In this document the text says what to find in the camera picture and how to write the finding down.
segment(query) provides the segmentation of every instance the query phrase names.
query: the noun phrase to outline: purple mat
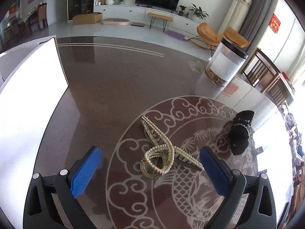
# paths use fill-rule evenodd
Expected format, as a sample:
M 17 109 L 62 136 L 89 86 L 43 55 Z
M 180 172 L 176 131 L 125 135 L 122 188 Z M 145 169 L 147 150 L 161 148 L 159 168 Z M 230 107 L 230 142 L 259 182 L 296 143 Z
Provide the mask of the purple mat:
M 175 39 L 178 39 L 178 40 L 181 40 L 181 41 L 188 41 L 184 38 L 185 36 L 181 33 L 176 33 L 176 32 L 173 32 L 173 31 L 165 31 L 165 33 L 169 37 L 172 37 L 172 38 L 175 38 Z

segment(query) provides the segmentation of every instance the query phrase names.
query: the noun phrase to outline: round glass table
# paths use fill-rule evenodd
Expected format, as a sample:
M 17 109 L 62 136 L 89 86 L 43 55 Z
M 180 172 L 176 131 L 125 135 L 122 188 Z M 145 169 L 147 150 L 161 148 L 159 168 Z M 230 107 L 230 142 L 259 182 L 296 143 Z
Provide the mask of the round glass table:
M 100 147 L 102 163 L 77 198 L 97 228 L 200 229 L 223 200 L 204 171 L 174 163 L 162 177 L 143 176 L 140 162 L 152 142 L 142 115 L 195 158 L 207 145 L 232 169 L 267 173 L 280 220 L 292 196 L 291 151 L 283 118 L 268 98 L 237 77 L 217 86 L 204 73 L 206 62 L 159 45 L 109 37 L 58 43 L 69 87 L 47 126 L 34 171 L 54 175 L 92 145 Z M 243 110 L 255 111 L 249 146 L 233 156 L 227 133 Z

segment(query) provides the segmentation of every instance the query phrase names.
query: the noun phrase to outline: red sign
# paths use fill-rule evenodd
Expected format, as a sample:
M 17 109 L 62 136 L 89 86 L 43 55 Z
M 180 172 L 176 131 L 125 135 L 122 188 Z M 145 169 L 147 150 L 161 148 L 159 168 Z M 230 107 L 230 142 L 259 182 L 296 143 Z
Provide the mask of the red sign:
M 271 21 L 269 23 L 269 27 L 271 27 L 271 29 L 275 32 L 278 33 L 279 28 L 280 28 L 280 21 L 278 20 L 278 18 L 275 16 L 275 14 L 273 14 Z
M 10 12 L 9 12 L 9 14 L 14 13 L 15 11 L 16 11 L 16 6 L 13 5 L 13 6 L 10 7 Z
M 237 90 L 239 89 L 239 87 L 233 83 L 227 85 L 227 87 L 225 87 L 223 93 L 229 95 L 233 95 Z

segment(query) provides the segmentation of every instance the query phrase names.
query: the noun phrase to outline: black lid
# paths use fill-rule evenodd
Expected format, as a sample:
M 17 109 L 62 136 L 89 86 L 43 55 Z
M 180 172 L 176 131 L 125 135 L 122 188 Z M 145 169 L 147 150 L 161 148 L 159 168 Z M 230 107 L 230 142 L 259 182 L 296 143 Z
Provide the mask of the black lid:
M 242 51 L 239 47 L 235 46 L 233 42 L 226 38 L 222 38 L 222 44 L 224 44 L 227 48 L 229 48 L 232 52 L 234 52 L 237 56 L 241 57 L 242 59 L 247 59 L 248 54 Z

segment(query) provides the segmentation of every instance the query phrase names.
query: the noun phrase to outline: tv stand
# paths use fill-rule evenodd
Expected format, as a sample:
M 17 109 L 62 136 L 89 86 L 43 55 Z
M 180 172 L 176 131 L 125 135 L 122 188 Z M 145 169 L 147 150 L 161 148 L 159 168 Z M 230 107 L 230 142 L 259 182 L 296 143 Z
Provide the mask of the tv stand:
M 93 7 L 94 12 L 103 13 L 103 18 L 124 18 L 129 19 L 132 22 L 144 23 L 150 26 L 152 17 L 148 16 L 149 13 L 159 14 L 173 18 L 173 22 L 170 22 L 168 28 L 171 31 L 182 33 L 190 38 L 198 35 L 196 28 L 199 23 L 192 21 L 188 18 L 178 16 L 173 11 L 164 11 L 163 9 L 149 8 L 144 4 L 134 5 L 96 5 Z M 155 27 L 164 28 L 163 20 L 156 19 L 153 24 Z

